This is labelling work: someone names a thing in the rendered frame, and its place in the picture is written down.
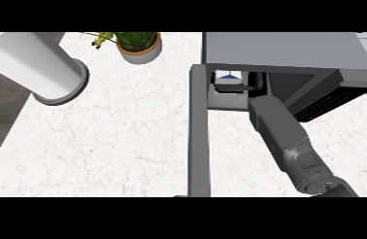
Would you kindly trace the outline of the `potted green plant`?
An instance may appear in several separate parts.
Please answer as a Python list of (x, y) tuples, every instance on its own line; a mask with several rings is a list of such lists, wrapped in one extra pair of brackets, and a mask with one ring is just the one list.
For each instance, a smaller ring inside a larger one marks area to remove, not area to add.
[(162, 52), (159, 32), (87, 32), (93, 36), (91, 45), (100, 49), (112, 42), (125, 61), (134, 65), (150, 63)]

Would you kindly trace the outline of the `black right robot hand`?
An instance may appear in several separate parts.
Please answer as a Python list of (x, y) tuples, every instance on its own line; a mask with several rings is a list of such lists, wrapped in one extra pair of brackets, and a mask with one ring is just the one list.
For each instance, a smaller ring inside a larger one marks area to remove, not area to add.
[(239, 85), (217, 85), (215, 72), (211, 76), (211, 84), (221, 94), (248, 94), (249, 98), (267, 94), (267, 74), (264, 72), (242, 72), (242, 83)]

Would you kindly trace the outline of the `grey microwave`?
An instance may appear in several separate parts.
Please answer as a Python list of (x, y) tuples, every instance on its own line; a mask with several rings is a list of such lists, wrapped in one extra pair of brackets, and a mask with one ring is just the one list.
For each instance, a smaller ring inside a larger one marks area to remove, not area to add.
[(367, 51), (351, 32), (205, 32), (202, 64), (208, 69), (208, 108), (245, 111), (248, 94), (221, 94), (211, 84), (217, 70), (264, 72), (267, 94), (309, 122), (367, 93)]

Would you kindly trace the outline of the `white milk carton blue print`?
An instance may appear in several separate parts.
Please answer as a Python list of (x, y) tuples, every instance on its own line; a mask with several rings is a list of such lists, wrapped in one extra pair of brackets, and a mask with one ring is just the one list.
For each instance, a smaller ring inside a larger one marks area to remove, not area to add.
[(239, 71), (217, 70), (215, 84), (217, 85), (239, 85), (242, 83), (242, 73)]

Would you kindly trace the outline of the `grey microwave door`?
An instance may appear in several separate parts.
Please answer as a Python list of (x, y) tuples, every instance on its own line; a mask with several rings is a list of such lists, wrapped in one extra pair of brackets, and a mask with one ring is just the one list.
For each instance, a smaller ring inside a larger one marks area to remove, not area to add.
[(211, 196), (208, 140), (208, 73), (202, 64), (189, 71), (187, 195)]

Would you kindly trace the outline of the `white cylinder with grey rim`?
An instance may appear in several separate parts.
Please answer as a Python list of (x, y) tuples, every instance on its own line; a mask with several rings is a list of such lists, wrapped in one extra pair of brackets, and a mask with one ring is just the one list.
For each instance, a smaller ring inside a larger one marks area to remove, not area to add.
[(88, 83), (88, 69), (46, 32), (0, 32), (0, 73), (49, 106), (71, 102)]

